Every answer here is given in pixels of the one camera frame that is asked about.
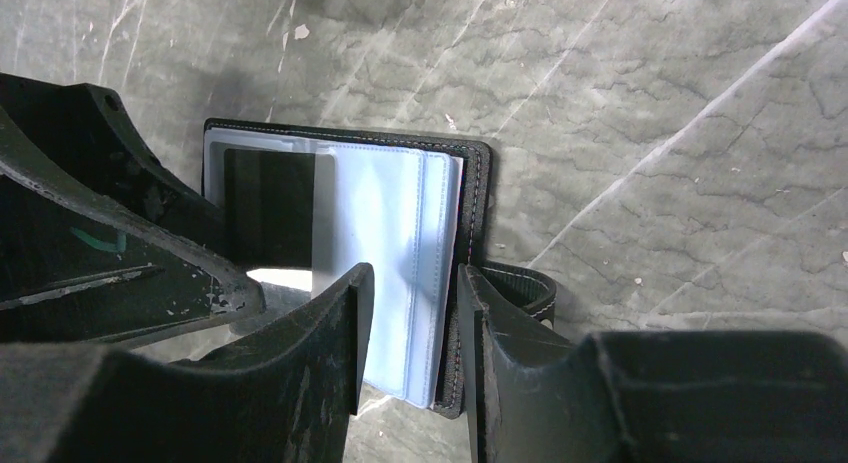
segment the card holder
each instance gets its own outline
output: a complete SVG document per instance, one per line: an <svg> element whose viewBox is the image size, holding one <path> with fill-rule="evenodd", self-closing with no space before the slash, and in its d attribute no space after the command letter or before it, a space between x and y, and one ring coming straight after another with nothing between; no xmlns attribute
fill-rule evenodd
<svg viewBox="0 0 848 463"><path fill-rule="evenodd" d="M308 128L289 125L251 123L236 120L210 119L205 131L215 129L240 130L267 135L285 135L318 139L337 144L371 145L376 148L405 148L428 153L441 153L462 160L463 172L459 181L459 217L456 223L454 247L450 262L444 321L437 322L443 332L438 361L435 399L430 409L447 417L458 417L463 409L463 372L460 357L458 314L456 305L456 274L459 264L478 267L492 285L509 301L538 320L554 320L556 283L533 270L502 263L489 262L483 251L486 208L490 188L492 150L478 141L409 136L367 131ZM204 193L207 185L207 155L204 155ZM413 365L411 371L426 373L427 368Z"/></svg>
<svg viewBox="0 0 848 463"><path fill-rule="evenodd" d="M313 297L362 261L374 267L365 380L428 408L461 162L412 148L222 128L206 132L204 148L206 193L212 199L223 187L215 202L240 265L309 267Z"/></svg>

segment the black plastic part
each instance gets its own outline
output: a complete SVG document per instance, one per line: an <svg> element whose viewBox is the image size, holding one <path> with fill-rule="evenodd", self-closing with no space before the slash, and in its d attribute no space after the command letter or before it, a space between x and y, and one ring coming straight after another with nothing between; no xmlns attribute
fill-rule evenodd
<svg viewBox="0 0 848 463"><path fill-rule="evenodd" d="M793 332L597 333L573 346L460 270L476 462L848 461L848 353Z"/></svg>
<svg viewBox="0 0 848 463"><path fill-rule="evenodd" d="M0 346L0 461L342 461L373 271L199 362L106 346Z"/></svg>
<svg viewBox="0 0 848 463"><path fill-rule="evenodd" d="M163 169L117 94L0 74L0 342L140 346L263 309L222 212Z"/></svg>

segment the concrete floor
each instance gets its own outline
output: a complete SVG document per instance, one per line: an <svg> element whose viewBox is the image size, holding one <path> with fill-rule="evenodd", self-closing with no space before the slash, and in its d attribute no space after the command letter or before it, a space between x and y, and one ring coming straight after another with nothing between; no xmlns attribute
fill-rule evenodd
<svg viewBox="0 0 848 463"><path fill-rule="evenodd" d="M0 71L119 90L199 187L221 116L467 135L488 250L575 295L556 330L848 343L848 0L0 0ZM468 461L381 395L350 461Z"/></svg>

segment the black leather strap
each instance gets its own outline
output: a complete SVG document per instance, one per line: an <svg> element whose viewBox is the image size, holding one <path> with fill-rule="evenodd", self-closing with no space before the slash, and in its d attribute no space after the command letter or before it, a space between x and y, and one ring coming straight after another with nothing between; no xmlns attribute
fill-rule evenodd
<svg viewBox="0 0 848 463"><path fill-rule="evenodd" d="M538 321L553 325L556 309L557 284L538 271L487 261L480 268L482 275L501 296L524 310ZM439 388L433 411L445 418L459 417L465 409L465 374L462 368L462 345L459 340L459 311L456 302L448 306L445 340L446 359L442 363Z"/></svg>

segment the black leather wallet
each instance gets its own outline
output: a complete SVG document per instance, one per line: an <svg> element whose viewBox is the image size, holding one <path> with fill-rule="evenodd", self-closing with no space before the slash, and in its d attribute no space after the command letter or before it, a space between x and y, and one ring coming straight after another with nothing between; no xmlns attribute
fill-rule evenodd
<svg viewBox="0 0 848 463"><path fill-rule="evenodd" d="M501 295L533 318L539 321L548 320L551 323L554 321L557 286L551 278L533 270L486 259L484 241L486 210L491 188L492 149L485 143L431 136L309 128L222 119L208 120L204 130L216 128L315 138L325 141L413 148L445 153L463 160L464 171L460 188L457 234L451 261L445 340L442 346L433 411L447 418L456 418L463 411L464 376L462 358L460 357L459 315L456 305L456 275L460 264L479 268L480 272Z"/></svg>

